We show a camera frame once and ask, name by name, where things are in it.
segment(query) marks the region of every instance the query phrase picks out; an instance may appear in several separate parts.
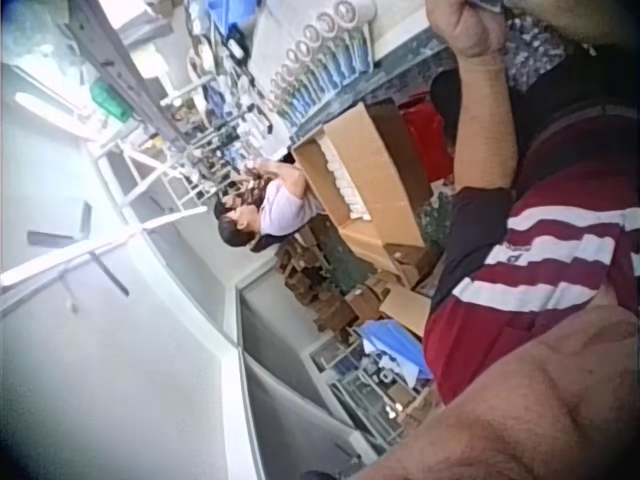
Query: dark hair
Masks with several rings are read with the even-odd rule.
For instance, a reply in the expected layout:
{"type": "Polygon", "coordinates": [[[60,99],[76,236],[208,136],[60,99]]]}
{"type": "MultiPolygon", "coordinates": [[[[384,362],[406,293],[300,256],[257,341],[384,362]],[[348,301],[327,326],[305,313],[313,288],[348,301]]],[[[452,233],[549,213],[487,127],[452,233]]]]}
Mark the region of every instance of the dark hair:
{"type": "Polygon", "coordinates": [[[220,196],[216,199],[216,203],[213,205],[213,214],[218,220],[220,220],[220,217],[222,217],[223,215],[226,215],[232,210],[233,208],[227,207],[224,204],[224,200],[220,196]]]}
{"type": "Polygon", "coordinates": [[[218,232],[220,233],[222,241],[234,248],[246,247],[256,238],[255,233],[240,230],[235,220],[229,218],[227,215],[220,217],[218,221],[218,232]]]}
{"type": "Polygon", "coordinates": [[[458,70],[446,70],[436,75],[431,82],[430,97],[431,103],[444,120],[445,139],[455,145],[462,108],[462,86],[458,70]]]}
{"type": "Polygon", "coordinates": [[[289,237],[290,235],[283,235],[281,237],[278,237],[276,235],[262,235],[260,238],[258,238],[258,240],[256,240],[256,243],[254,243],[253,246],[251,247],[251,252],[252,253],[264,252],[271,245],[277,245],[279,243],[282,243],[289,237]]]}

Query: blue bin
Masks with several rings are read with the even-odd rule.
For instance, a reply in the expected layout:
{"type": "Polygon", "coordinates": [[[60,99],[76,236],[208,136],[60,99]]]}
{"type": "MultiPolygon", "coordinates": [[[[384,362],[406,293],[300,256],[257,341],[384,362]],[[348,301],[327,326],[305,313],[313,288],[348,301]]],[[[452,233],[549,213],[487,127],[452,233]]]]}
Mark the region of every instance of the blue bin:
{"type": "Polygon", "coordinates": [[[257,0],[209,0],[208,5],[211,18],[225,37],[231,25],[242,24],[258,8],[257,0]]]}

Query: woman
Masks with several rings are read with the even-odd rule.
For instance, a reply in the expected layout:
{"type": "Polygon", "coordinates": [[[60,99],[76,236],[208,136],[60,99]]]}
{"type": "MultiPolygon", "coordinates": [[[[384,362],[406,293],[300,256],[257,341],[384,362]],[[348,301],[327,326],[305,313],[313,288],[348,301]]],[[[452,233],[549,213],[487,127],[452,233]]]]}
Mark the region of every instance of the woman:
{"type": "Polygon", "coordinates": [[[271,183],[273,177],[261,175],[256,170],[251,169],[245,173],[248,178],[243,181],[245,185],[237,195],[224,195],[216,201],[213,207],[213,213],[218,220],[220,220],[220,217],[223,215],[242,205],[255,205],[257,208],[262,206],[267,186],[271,183]]]}
{"type": "Polygon", "coordinates": [[[258,236],[290,235],[323,212],[322,205],[309,189],[304,172],[298,167],[260,160],[256,170],[276,178],[267,185],[260,207],[241,205],[220,218],[220,237],[231,247],[247,246],[258,236]]]}

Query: hand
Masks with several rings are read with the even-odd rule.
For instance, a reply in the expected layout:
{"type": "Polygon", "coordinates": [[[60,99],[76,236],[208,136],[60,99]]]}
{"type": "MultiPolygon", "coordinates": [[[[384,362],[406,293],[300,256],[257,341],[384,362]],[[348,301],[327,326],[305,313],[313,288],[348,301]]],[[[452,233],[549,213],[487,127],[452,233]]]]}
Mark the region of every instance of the hand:
{"type": "Polygon", "coordinates": [[[426,0],[427,18],[459,60],[498,54],[505,41],[504,16],[476,8],[466,0],[426,0]]]}

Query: cardboard box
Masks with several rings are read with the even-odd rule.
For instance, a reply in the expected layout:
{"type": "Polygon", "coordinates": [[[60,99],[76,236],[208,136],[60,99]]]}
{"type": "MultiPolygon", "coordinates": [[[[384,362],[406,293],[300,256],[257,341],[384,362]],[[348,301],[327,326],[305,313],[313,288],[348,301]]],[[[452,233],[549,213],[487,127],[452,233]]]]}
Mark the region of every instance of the cardboard box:
{"type": "Polygon", "coordinates": [[[380,318],[382,302],[366,285],[360,285],[350,292],[345,300],[361,320],[377,320],[380,318]]]}
{"type": "Polygon", "coordinates": [[[353,252],[375,266],[399,273],[386,244],[423,247],[415,212],[433,191],[397,107],[385,103],[348,110],[293,149],[316,196],[353,252]],[[318,142],[324,134],[371,215],[351,219],[349,207],[327,168],[318,142]]]}
{"type": "Polygon", "coordinates": [[[401,383],[396,383],[387,391],[387,396],[403,409],[413,403],[416,397],[401,383]]]}
{"type": "Polygon", "coordinates": [[[384,302],[391,290],[389,284],[400,285],[400,277],[383,270],[369,276],[365,285],[371,289],[380,302],[384,302]]]}
{"type": "Polygon", "coordinates": [[[398,285],[390,285],[389,289],[389,296],[380,306],[382,313],[422,337],[431,311],[431,300],[398,285]]]}
{"type": "Polygon", "coordinates": [[[298,230],[298,232],[295,234],[295,238],[303,247],[306,248],[315,247],[316,245],[318,245],[318,240],[316,239],[316,236],[313,234],[308,225],[305,225],[300,230],[298,230]]]}
{"type": "Polygon", "coordinates": [[[440,251],[429,247],[385,245],[385,249],[396,264],[401,284],[407,288],[431,274],[441,256],[440,251]]]}

